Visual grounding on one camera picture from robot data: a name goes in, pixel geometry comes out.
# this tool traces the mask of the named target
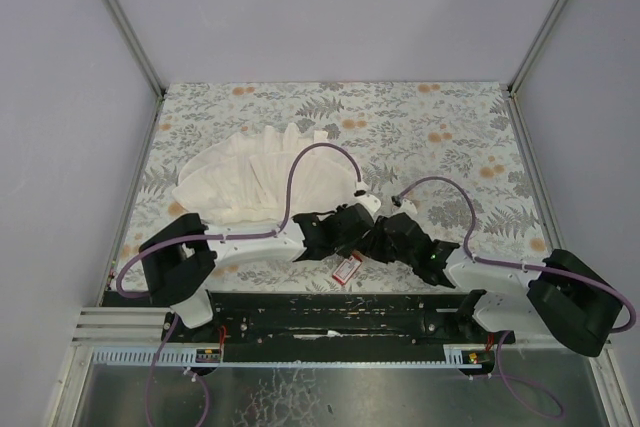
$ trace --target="white wall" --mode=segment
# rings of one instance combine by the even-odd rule
[[[120,0],[165,83],[508,82],[553,0]]]
[[[100,0],[0,12],[0,424],[35,426],[95,302],[154,99]]]
[[[640,8],[572,0],[521,106],[569,249],[640,307]],[[640,412],[640,327],[615,336]]]

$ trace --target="reflective floor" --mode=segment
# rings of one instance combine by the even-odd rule
[[[411,369],[237,369],[206,377],[211,408],[205,426],[606,426],[587,361],[574,354],[508,351],[505,369],[543,383],[563,402],[554,422],[527,411],[498,379],[470,382],[458,371]],[[144,426],[148,368],[94,366],[77,426]],[[177,369],[158,369],[151,391],[156,427],[194,426],[202,388]],[[519,392],[550,413],[551,400]]]

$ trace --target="floral pattern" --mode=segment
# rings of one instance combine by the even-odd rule
[[[235,132],[265,125],[284,131],[326,130],[332,142],[358,160],[365,181],[391,212],[390,197],[426,175],[459,182],[473,198],[476,252],[517,259],[546,252],[531,186],[497,83],[265,83],[173,84],[112,274],[184,209],[171,197],[182,166]],[[461,241],[470,222],[466,204],[449,185],[423,184],[408,197],[431,237]],[[446,290],[424,284],[401,264],[365,260],[343,287],[331,278],[340,259],[264,261],[215,269],[215,290],[279,292],[417,292]],[[146,290],[140,265],[124,287]]]

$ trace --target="wall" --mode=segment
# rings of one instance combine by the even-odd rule
[[[100,0],[0,0],[0,411],[42,421],[154,98]]]
[[[553,0],[120,0],[176,81],[498,80]]]
[[[639,32],[638,0],[572,0],[520,93],[568,247],[638,307]],[[640,412],[640,328],[613,341]]]

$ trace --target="white cloth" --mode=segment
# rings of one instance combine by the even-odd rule
[[[173,197],[189,212],[217,225],[280,221],[289,170],[298,153],[327,133],[302,137],[296,124],[284,134],[267,126],[261,134],[234,134],[191,159],[180,171]],[[335,209],[353,197],[355,172],[333,149],[311,150],[293,178],[291,215]]]

